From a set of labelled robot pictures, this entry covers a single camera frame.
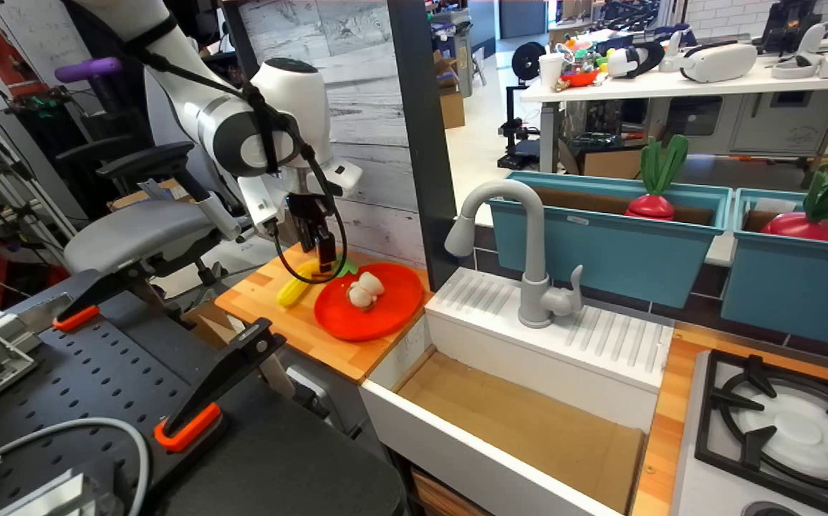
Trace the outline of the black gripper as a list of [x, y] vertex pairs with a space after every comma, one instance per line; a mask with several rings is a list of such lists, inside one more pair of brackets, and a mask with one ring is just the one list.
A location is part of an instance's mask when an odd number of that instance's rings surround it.
[[318, 272], [332, 275], [337, 265], [334, 236], [329, 236], [327, 214], [329, 200], [322, 194], [289, 194], [287, 206], [291, 211], [291, 224], [298, 233], [298, 250], [304, 257], [315, 257], [318, 252]]

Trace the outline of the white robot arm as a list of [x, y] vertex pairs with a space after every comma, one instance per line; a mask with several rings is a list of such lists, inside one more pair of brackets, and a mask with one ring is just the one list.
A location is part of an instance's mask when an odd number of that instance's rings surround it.
[[315, 65], [268, 57], [235, 90], [206, 65], [163, 0], [75, 0], [153, 78], [192, 143], [229, 184], [254, 229], [282, 252], [291, 224], [318, 272], [332, 282], [347, 265], [347, 229], [334, 206], [361, 184], [361, 170], [329, 153], [329, 100]]

